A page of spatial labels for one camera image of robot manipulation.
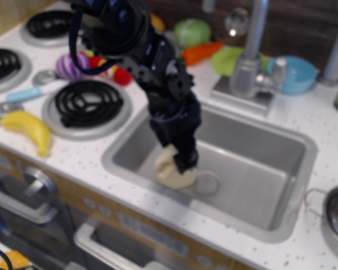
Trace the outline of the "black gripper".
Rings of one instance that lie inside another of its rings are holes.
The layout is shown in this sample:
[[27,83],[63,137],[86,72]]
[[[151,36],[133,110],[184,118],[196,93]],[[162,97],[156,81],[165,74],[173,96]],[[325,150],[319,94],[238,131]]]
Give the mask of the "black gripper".
[[182,101],[149,94],[150,127],[163,147],[174,145],[175,166],[180,174],[197,168],[199,154],[194,134],[201,124],[201,107],[193,92]]

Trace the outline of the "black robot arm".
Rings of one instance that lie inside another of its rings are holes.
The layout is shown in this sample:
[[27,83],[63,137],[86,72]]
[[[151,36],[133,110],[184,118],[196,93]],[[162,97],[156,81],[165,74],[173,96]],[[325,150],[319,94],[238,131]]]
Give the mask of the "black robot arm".
[[193,78],[167,38],[155,30],[144,1],[71,1],[74,16],[69,49],[74,65],[87,75],[117,65],[146,93],[150,126],[162,146],[173,145],[180,173],[196,167],[194,134],[201,107]]

